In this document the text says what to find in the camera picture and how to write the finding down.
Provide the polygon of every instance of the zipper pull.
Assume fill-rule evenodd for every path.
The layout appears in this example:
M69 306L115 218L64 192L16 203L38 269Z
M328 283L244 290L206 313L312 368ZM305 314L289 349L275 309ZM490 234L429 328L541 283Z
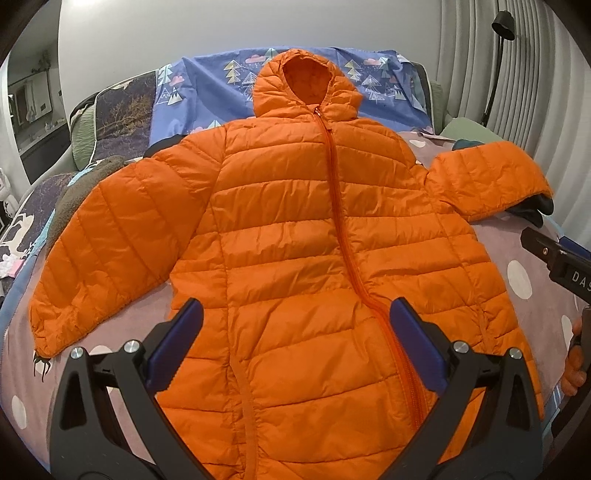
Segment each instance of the zipper pull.
M320 112L320 107L317 106L316 108L314 108L314 114L316 116L318 116L318 118L320 119L320 121L322 121L322 124L324 125L324 128L326 128L327 130L332 130L330 124L324 120L324 118L322 118L322 113Z

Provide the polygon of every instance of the orange zipper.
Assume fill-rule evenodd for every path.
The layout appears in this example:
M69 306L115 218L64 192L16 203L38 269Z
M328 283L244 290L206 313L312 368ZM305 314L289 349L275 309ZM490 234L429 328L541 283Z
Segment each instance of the orange zipper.
M398 367L402 386L407 387L404 389L404 395L406 397L413 425L415 429L418 430L427 416L427 405L420 390L420 380L417 378L417 374L414 372L406 352L400 345L398 338L390 326L387 307L369 294L361 280L359 270L357 269L357 265L353 259L351 245L345 232L345 221L343 219L343 206L340 196L340 180L337 170L335 142L333 140L332 134L329 131L330 128L327 127L324 123L324 120L322 120L322 115L318 107L314 109L314 119L320 125L321 130L324 133L324 137L326 138L326 158L329 170L330 197L335 216L334 220L336 233L339 239L339 245L343 252L345 267L349 273L350 281L353 285L355 293L359 296L364 305L369 307L380 320L380 324L384 330L386 338L388 339L388 343L390 344L394 361Z

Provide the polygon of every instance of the blue bedsheet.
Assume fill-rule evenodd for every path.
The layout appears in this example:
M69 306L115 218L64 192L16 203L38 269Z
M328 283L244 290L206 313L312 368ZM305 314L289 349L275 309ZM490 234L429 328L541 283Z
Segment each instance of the blue bedsheet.
M253 116L252 89L261 67L288 47L182 58L157 70L150 145ZM414 66L394 50L307 48L338 65L363 93L359 116L394 131L431 128Z

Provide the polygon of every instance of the dark cabinet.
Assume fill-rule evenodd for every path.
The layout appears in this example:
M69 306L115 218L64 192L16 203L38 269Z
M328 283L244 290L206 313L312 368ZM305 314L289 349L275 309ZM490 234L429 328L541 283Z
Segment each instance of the dark cabinet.
M64 124L51 131L21 154L22 165L33 183L63 155L70 146L70 130Z

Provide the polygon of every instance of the blue gripper pad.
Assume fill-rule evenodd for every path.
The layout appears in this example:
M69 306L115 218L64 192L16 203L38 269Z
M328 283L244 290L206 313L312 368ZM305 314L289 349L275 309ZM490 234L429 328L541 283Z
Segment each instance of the blue gripper pad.
M155 394L168 388L202 326L203 306L190 299L170 321L168 332L147 360L145 386L148 392Z
M573 242L570 238L564 236L559 240L558 244L566 250L570 250L572 253L591 261L591 252L581 247L577 242Z
M449 347L443 332L436 325L423 322L406 299L392 302L390 325L425 388L442 396L448 383L444 351ZM430 338L424 327L429 327L437 338Z

